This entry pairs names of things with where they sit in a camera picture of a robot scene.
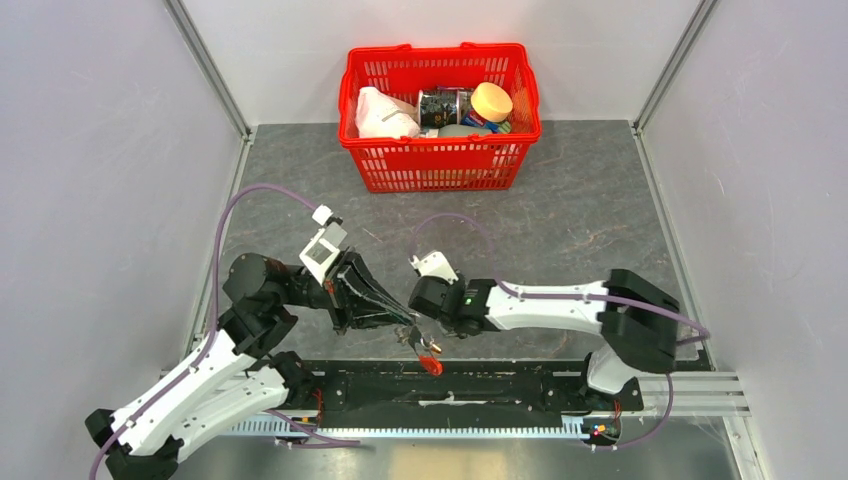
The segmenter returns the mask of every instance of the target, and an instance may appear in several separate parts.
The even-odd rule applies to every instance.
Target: can
[[[422,127],[459,125],[470,109],[470,90],[452,88],[418,91],[418,124]]]

